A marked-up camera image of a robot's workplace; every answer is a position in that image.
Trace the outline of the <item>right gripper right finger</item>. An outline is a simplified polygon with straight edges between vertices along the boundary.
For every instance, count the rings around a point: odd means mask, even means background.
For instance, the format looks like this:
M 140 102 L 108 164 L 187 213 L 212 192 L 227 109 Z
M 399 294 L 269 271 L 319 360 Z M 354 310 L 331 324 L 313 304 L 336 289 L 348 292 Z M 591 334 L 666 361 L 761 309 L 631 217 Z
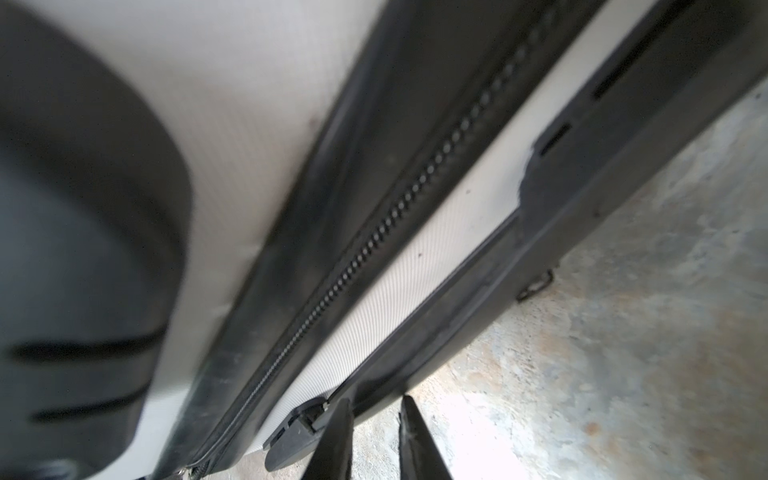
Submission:
M 451 480 L 420 410 L 409 395 L 402 397 L 399 418 L 400 478 Z

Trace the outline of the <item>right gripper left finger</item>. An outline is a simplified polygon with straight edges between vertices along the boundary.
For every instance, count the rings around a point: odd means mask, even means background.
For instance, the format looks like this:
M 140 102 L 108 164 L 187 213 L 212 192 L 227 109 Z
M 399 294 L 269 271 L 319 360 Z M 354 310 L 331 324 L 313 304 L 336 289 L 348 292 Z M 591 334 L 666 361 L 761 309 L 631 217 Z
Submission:
M 354 415 L 351 401 L 337 404 L 302 480 L 350 480 L 353 460 Z

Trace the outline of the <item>black suitcase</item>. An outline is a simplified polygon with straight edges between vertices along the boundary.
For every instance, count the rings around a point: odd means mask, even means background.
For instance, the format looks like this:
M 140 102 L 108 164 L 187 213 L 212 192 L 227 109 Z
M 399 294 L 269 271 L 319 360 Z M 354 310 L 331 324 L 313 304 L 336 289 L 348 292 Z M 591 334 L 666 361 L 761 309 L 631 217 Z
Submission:
M 5 1 L 1 475 L 314 454 L 767 74 L 763 1 Z

